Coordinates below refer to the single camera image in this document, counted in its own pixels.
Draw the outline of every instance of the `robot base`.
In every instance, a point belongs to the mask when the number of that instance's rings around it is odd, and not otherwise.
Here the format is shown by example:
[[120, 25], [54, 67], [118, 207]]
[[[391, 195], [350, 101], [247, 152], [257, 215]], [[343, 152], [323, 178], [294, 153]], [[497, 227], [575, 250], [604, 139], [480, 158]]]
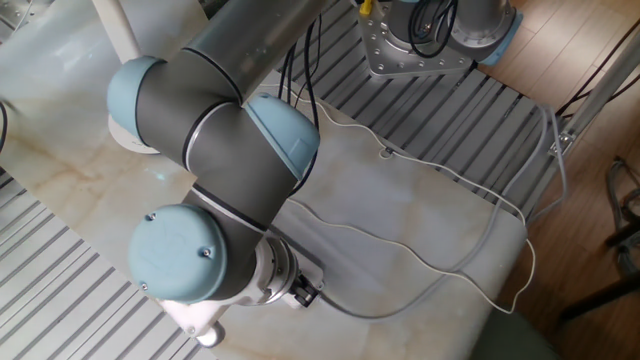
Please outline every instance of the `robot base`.
[[[387, 22], [391, 3], [374, 2], [370, 15], [358, 15], [369, 67], [373, 75], [382, 78], [446, 75], [466, 71], [473, 61], [449, 47], [433, 59], [413, 53], [408, 43], [396, 38]], [[419, 45], [421, 51], [432, 52], [434, 44]]]

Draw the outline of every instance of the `gray cable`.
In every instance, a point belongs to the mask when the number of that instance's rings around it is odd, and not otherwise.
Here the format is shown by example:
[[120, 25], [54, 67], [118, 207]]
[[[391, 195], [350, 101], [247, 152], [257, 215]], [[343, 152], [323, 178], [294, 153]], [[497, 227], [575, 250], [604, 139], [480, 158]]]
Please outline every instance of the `gray cable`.
[[[506, 196], [506, 194], [509, 192], [509, 190], [511, 189], [513, 184], [515, 184], [515, 182], [522, 176], [522, 174], [531, 165], [531, 163], [533, 162], [535, 156], [540, 152], [540, 150], [542, 149], [542, 146], [544, 145], [544, 140], [546, 138], [546, 133], [547, 133], [547, 129], [548, 129], [549, 112], [546, 110], [546, 108], [544, 108], [542, 106], [538, 106], [538, 109], [540, 110], [540, 113], [541, 113], [540, 120], [541, 120], [541, 128], [542, 128], [541, 131], [540, 131], [540, 139], [538, 140], [538, 143], [536, 144], [536, 147], [533, 150], [533, 152], [531, 152], [531, 155], [529, 155], [529, 158], [527, 159], [527, 161], [522, 165], [520, 170], [518, 170], [518, 172], [513, 176], [513, 178], [511, 178], [511, 180], [509, 181], [507, 186], [504, 188], [504, 190], [501, 193], [502, 196]], [[551, 118], [552, 118], [551, 121], [554, 124], [556, 124], [555, 115], [553, 115]], [[559, 138], [557, 136], [557, 129], [555, 130], [554, 135], [556, 135], [556, 144], [558, 144]], [[456, 272], [456, 271], [459, 271], [460, 269], [464, 268], [469, 263], [469, 261], [471, 261], [471, 259], [473, 259], [477, 255], [477, 253], [480, 251], [480, 249], [484, 246], [484, 244], [486, 243], [487, 239], [489, 238], [489, 234], [491, 233], [491, 230], [493, 229], [493, 226], [495, 224], [495, 221], [496, 221], [496, 218], [497, 218], [497, 215], [498, 215], [498, 210], [500, 209], [502, 204], [503, 204], [502, 200], [498, 200], [498, 202], [496, 203], [496, 205], [493, 208], [493, 211], [491, 213], [491, 217], [489, 218], [489, 222], [487, 223], [487, 227], [485, 228], [485, 230], [484, 230], [482, 236], [480, 237], [479, 241], [476, 243], [474, 248], [461, 261], [459, 261], [451, 270], [449, 270], [450, 272]], [[445, 276], [445, 275], [439, 277], [435, 282], [433, 282], [426, 289], [424, 289], [424, 291], [422, 291], [416, 298], [411, 300], [409, 303], [407, 303], [403, 307], [401, 307], [401, 308], [399, 308], [397, 310], [394, 310], [393, 312], [390, 312], [390, 313], [385, 314], [385, 315], [362, 315], [362, 314], [357, 314], [357, 313], [354, 313], [354, 312], [344, 308], [343, 306], [338, 304], [336, 301], [331, 299], [330, 296], [327, 296], [327, 294], [324, 293], [324, 292], [320, 293], [320, 297], [329, 306], [333, 307], [334, 309], [338, 310], [339, 312], [341, 312], [343, 314], [349, 315], [351, 317], [354, 317], [354, 318], [357, 318], [357, 319], [360, 319], [360, 320], [363, 320], [363, 321], [366, 321], [366, 322], [369, 322], [369, 323], [380, 323], [380, 322], [386, 322], [386, 321], [393, 321], [393, 320], [395, 320], [395, 319], [397, 319], [399, 317], [402, 317], [405, 313], [413, 310], [417, 305], [419, 305], [427, 297], [429, 297], [429, 295], [431, 295], [431, 293], [433, 291], [435, 291], [444, 282], [444, 280], [446, 280], [446, 278], [447, 278], [447, 276]]]
[[562, 144], [560, 143], [560, 134], [558, 131], [558, 120], [555, 114], [553, 113], [553, 110], [551, 110], [550, 108], [547, 108], [547, 110], [550, 111], [550, 114], [551, 114], [553, 137], [556, 142], [556, 158], [558, 159], [558, 167], [560, 168], [560, 176], [562, 177], [562, 195], [558, 199], [556, 199], [556, 201], [552, 202], [547, 207], [540, 210], [537, 214], [531, 216], [531, 219], [529, 220], [530, 223], [538, 220], [541, 216], [553, 210], [553, 208], [555, 208], [556, 206], [560, 205], [560, 203], [563, 202], [564, 199], [566, 199], [567, 195], [569, 194], [569, 183], [567, 181], [567, 172], [564, 167], [564, 156], [562, 154]]

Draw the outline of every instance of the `black cable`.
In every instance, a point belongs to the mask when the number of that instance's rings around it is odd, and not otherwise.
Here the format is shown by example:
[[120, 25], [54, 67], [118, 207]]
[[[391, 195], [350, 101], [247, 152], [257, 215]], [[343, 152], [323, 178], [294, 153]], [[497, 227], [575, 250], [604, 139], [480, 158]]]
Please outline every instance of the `black cable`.
[[[631, 80], [627, 85], [625, 85], [622, 89], [618, 90], [618, 92], [616, 92], [615, 94], [613, 94], [613, 95], [609, 98], [609, 100], [608, 100], [607, 102], [609, 102], [609, 101], [611, 101], [611, 100], [614, 100], [614, 99], [615, 99], [615, 98], [617, 98], [618, 96], [622, 95], [622, 93], [624, 93], [625, 91], [629, 90], [629, 88], [631, 88], [633, 85], [635, 85], [635, 84], [638, 82], [638, 80], [640, 80], [640, 75], [638, 75], [638, 76], [636, 76], [635, 78], [633, 78], [633, 80]], [[582, 95], [578, 96], [578, 97], [576, 98], [576, 101], [578, 101], [578, 100], [580, 100], [580, 99], [584, 99], [584, 98], [586, 98], [587, 96], [591, 95], [591, 91], [593, 91], [593, 90], [589, 90], [589, 91], [587, 91], [586, 93], [584, 93], [584, 94], [582, 94]]]
[[[609, 98], [609, 100], [607, 100], [607, 102], [605, 104], [610, 103], [611, 101], [615, 100], [618, 96], [622, 95], [625, 91], [629, 90], [633, 85], [635, 85], [638, 81], [640, 81], [640, 75], [636, 76], [635, 78], [633, 78], [633, 80], [631, 80], [627, 85], [625, 85], [622, 89], [618, 90], [618, 92], [616, 92], [615, 94], [611, 95], [611, 97]], [[578, 96], [576, 98], [576, 101], [586, 98], [587, 96], [591, 95], [591, 90], [587, 91], [586, 93]], [[575, 113], [569, 114], [569, 115], [564, 115], [562, 116], [565, 119], [569, 119], [572, 118], [573, 115], [575, 115]]]
[[[620, 201], [618, 200], [618, 195], [616, 194], [615, 190], [615, 181], [620, 169], [624, 169], [627, 172], [627, 175], [636, 184], [636, 186], [639, 187], [625, 196], [623, 205], [620, 205]], [[614, 159], [613, 164], [611, 164], [611, 168], [607, 173], [606, 181], [607, 195], [609, 198], [609, 203], [611, 204], [611, 210], [613, 212], [613, 222], [616, 227], [616, 231], [622, 229], [623, 220], [626, 220], [627, 222], [639, 221], [638, 216], [631, 211], [629, 203], [640, 196], [640, 180], [638, 180], [633, 170], [631, 169], [631, 167], [629, 167], [629, 165], [627, 165], [624, 159], [620, 157], [616, 157]], [[625, 239], [620, 244], [620, 246], [618, 246], [618, 269], [622, 272], [622, 274], [628, 276], [638, 271], [638, 267], [634, 263], [633, 257], [630, 253], [631, 249], [637, 246], [639, 243], [640, 233], [636, 233]]]
[[418, 7], [418, 9], [415, 9], [415, 11], [416, 11], [416, 14], [420, 14], [420, 20], [414, 23], [414, 25], [412, 26], [412, 31], [413, 31], [413, 36], [417, 36], [420, 39], [424, 39], [431, 33], [431, 26], [433, 25], [433, 19], [431, 19], [429, 31], [426, 34], [424, 34], [424, 31], [422, 31], [423, 30], [422, 24], [424, 23], [424, 16], [426, 15], [427, 9], [429, 8], [428, 5], [429, 5], [429, 1], [419, 1], [418, 4], [416, 4], [416, 7]]
[[[311, 66], [309, 64], [309, 48], [311, 44], [311, 35], [313, 34], [313, 27], [315, 26], [315, 24], [316, 22], [314, 21], [313, 23], [311, 23], [311, 25], [309, 25], [309, 29], [307, 30], [307, 36], [304, 41], [304, 75], [307, 81], [307, 92], [309, 93], [311, 110], [313, 112], [313, 124], [315, 125], [316, 129], [320, 130], [318, 107], [316, 104], [316, 98], [313, 95], [313, 85], [311, 85]], [[293, 190], [291, 190], [291, 192], [289, 193], [289, 196], [295, 195], [307, 182], [307, 179], [309, 179], [309, 175], [311, 174], [311, 171], [313, 171], [313, 167], [316, 164], [317, 158], [318, 158], [318, 152], [316, 151], [316, 153], [313, 154], [313, 158], [311, 158], [311, 163], [309, 163], [309, 167], [307, 168], [307, 171], [302, 177], [302, 180], [300, 180], [298, 182], [298, 185], [296, 185], [296, 187]]]
[[571, 97], [571, 100], [569, 100], [566, 104], [564, 104], [562, 107], [560, 107], [560, 109], [558, 109], [558, 111], [556, 112], [556, 115], [558, 115], [558, 116], [562, 115], [565, 111], [567, 111], [567, 109], [569, 108], [569, 106], [571, 106], [571, 104], [573, 104], [574, 102], [582, 99], [583, 97], [589, 96], [589, 95], [581, 95], [581, 94], [584, 91], [584, 89], [586, 89], [587, 86], [589, 86], [589, 84], [593, 81], [593, 79], [595, 79], [596, 76], [598, 76], [598, 73], [600, 73], [600, 71], [602, 71], [602, 69], [604, 69], [605, 65], [609, 62], [609, 60], [611, 60], [611, 58], [616, 53], [616, 51], [618, 51], [620, 46], [622, 46], [622, 44], [624, 44], [624, 42], [627, 40], [627, 38], [629, 38], [629, 36], [631, 36], [631, 34], [636, 30], [636, 28], [638, 26], [640, 26], [640, 19], [638, 19], [636, 21], [636, 23], [633, 24], [633, 26], [631, 26], [631, 28], [629, 28], [629, 30], [627, 30], [627, 32], [624, 34], [624, 36], [622, 36], [622, 38], [618, 41], [616, 46], [614, 46], [613, 49], [611, 49], [611, 52], [609, 52], [609, 54], [602, 61], [600, 66], [598, 66], [596, 71], [593, 74], [591, 74], [589, 79], [587, 79], [587, 81], [582, 85], [582, 87], [580, 87], [580, 89], [573, 95], [573, 97]]
[[0, 134], [0, 153], [4, 149], [4, 143], [7, 141], [7, 130], [9, 129], [9, 116], [4, 104], [0, 102], [0, 111], [2, 112], [2, 134]]
[[[322, 39], [322, 14], [320, 14], [318, 16], [318, 50], [317, 50], [317, 54], [316, 54], [316, 65], [315, 68], [313, 69], [313, 71], [311, 72], [311, 77], [313, 78], [313, 76], [316, 74], [316, 72], [318, 71], [318, 66], [320, 66], [320, 41]], [[302, 95], [302, 90], [304, 90], [304, 88], [307, 86], [307, 81], [305, 80], [304, 84], [302, 84], [302, 87], [300, 88], [300, 91], [298, 91], [298, 96], [296, 97], [296, 102], [293, 105], [294, 109], [298, 108], [298, 101], [300, 101], [300, 95]]]
[[411, 49], [413, 50], [414, 53], [416, 53], [416, 55], [425, 58], [425, 59], [432, 59], [438, 55], [440, 55], [440, 53], [444, 50], [444, 48], [447, 46], [447, 44], [449, 43], [449, 39], [451, 38], [451, 31], [453, 31], [453, 23], [455, 22], [456, 19], [456, 14], [458, 12], [458, 0], [451, 0], [451, 3], [447, 6], [447, 11], [445, 11], [445, 14], [448, 11], [451, 11], [451, 22], [448, 25], [448, 29], [447, 32], [445, 34], [444, 39], [442, 40], [442, 43], [438, 46], [438, 48], [430, 53], [430, 54], [426, 54], [423, 53], [422, 51], [420, 51], [420, 49], [418, 49], [418, 47], [416, 46], [416, 43], [414, 41], [414, 33], [413, 31], [415, 30], [415, 22], [417, 20], [418, 17], [418, 12], [421, 9], [421, 6], [424, 6], [424, 4], [428, 3], [430, 0], [420, 0], [418, 3], [416, 3], [416, 5], [413, 7], [413, 10], [411, 11], [411, 16], [409, 17], [409, 44], [411, 45]]
[[[429, 23], [429, 26], [427, 27], [427, 31], [423, 33], [415, 33], [414, 35], [418, 36], [418, 38], [425, 39], [427, 38], [429, 35], [431, 35], [431, 32], [433, 31], [434, 28], [436, 28], [436, 22], [440, 21], [446, 14], [447, 12], [449, 12], [449, 10], [451, 10], [451, 6], [453, 5], [453, 3], [449, 3], [449, 5], [447, 5], [442, 11], [440, 11], [440, 8], [442, 7], [442, 5], [444, 5], [446, 0], [440, 0], [438, 2], [438, 6], [436, 7], [435, 11], [433, 12], [433, 16], [431, 17], [431, 22]], [[427, 12], [428, 7], [425, 7], [424, 10], [422, 10], [423, 13]], [[420, 21], [418, 22], [418, 29], [421, 28], [422, 23], [424, 22], [424, 14], [420, 16]]]
[[289, 73], [287, 74], [288, 82], [287, 82], [287, 104], [291, 105], [291, 79], [293, 78], [293, 60], [295, 59], [296, 54], [296, 44], [293, 44], [291, 49], [289, 50]]
[[287, 76], [287, 67], [289, 66], [289, 60], [291, 59], [291, 49], [284, 56], [284, 64], [282, 64], [282, 70], [280, 73], [280, 86], [278, 87], [278, 99], [282, 99], [282, 91], [284, 90], [284, 80]]

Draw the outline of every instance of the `yellow connector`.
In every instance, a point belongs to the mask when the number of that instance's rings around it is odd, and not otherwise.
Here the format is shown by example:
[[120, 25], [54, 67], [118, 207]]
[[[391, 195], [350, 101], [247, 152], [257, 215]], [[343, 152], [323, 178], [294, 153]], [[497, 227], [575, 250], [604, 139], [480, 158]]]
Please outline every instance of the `yellow connector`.
[[364, 2], [362, 3], [362, 5], [360, 5], [360, 14], [361, 15], [369, 15], [371, 14], [371, 8], [373, 7], [372, 4], [373, 0], [364, 0]]

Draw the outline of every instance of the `metal grating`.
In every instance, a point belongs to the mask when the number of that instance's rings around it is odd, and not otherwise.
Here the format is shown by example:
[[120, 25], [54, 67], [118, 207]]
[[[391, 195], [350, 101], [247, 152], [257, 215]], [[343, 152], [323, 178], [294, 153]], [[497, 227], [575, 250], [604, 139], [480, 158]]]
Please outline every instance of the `metal grating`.
[[0, 358], [215, 359], [0, 173]]
[[[316, 96], [368, 126], [409, 154], [447, 165], [466, 178], [502, 192], [533, 151], [540, 134], [535, 103], [477, 70], [464, 74], [379, 79], [371, 74], [348, 0], [331, 1], [322, 15]], [[310, 60], [317, 62], [317, 32]], [[297, 43], [294, 81], [304, 83]], [[530, 215], [556, 167], [546, 144], [508, 198]], [[496, 199], [463, 183], [488, 201]]]

